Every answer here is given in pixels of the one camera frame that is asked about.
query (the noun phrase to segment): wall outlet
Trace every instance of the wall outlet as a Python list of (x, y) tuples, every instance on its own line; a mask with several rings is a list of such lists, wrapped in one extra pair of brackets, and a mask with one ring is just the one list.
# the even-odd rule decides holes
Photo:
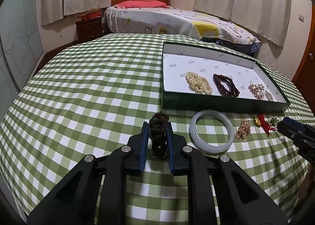
[(299, 20), (304, 22), (304, 17), (302, 15), (299, 15)]

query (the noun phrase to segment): metal screw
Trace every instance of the metal screw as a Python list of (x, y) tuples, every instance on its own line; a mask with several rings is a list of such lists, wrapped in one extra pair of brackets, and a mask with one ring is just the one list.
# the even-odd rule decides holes
[(122, 151), (122, 152), (129, 152), (130, 150), (131, 150), (131, 147), (130, 147), (130, 146), (127, 146), (127, 145), (121, 147), (121, 151)]
[(183, 151), (186, 152), (186, 153), (189, 153), (189, 152), (193, 151), (193, 148), (190, 147), (190, 146), (185, 146), (185, 147), (183, 147)]
[(85, 162), (92, 162), (94, 159), (94, 157), (92, 155), (87, 155), (84, 157), (84, 161)]
[(227, 155), (220, 156), (222, 162), (229, 162), (230, 158)]

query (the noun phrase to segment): nightstand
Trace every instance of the nightstand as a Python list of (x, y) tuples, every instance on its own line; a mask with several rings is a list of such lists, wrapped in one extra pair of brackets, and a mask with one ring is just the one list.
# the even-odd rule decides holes
[(76, 26), (80, 43), (89, 42), (105, 35), (103, 33), (102, 18), (81, 20), (76, 22)]

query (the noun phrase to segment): table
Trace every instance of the table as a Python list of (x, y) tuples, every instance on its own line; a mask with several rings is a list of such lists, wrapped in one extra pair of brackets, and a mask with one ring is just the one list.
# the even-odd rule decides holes
[[(110, 154), (161, 110), (164, 41), (243, 56), (181, 35), (110, 34), (65, 49), (27, 83), (0, 126), (1, 174), (27, 214), (84, 155)], [(278, 117), (314, 125), (313, 113), (292, 82), (260, 64), (291, 102)], [(170, 116), (173, 131), (190, 142), (188, 126), (195, 112), (163, 112)], [(243, 119), (253, 118), (226, 115), (235, 130)], [(226, 141), (227, 131), (216, 120), (201, 119), (197, 129), (209, 143)], [(236, 139), (227, 154), (291, 214), (308, 170), (291, 140), (278, 132), (267, 137), (251, 122), (247, 141)], [(187, 208), (186, 177), (173, 177), (167, 162), (148, 154), (143, 176), (127, 181), (127, 224), (185, 224)]]

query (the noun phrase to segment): white bangle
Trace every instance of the white bangle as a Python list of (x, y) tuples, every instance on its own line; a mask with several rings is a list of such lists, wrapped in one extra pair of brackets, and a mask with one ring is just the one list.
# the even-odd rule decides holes
[[(200, 136), (197, 133), (196, 122), (200, 117), (203, 117), (205, 115), (210, 116), (212, 118), (215, 118), (215, 119), (221, 121), (225, 125), (227, 132), (228, 132), (228, 141), (226, 144), (224, 144), (222, 146), (212, 146), (200, 138)], [(233, 128), (230, 120), (225, 115), (223, 115), (222, 113), (215, 111), (215, 110), (202, 110), (202, 111), (198, 112), (196, 115), (194, 115), (193, 119), (189, 125), (189, 133), (190, 133), (193, 141), (196, 143), (196, 145), (208, 153), (225, 152), (229, 149), (229, 147), (234, 142), (234, 128)]]

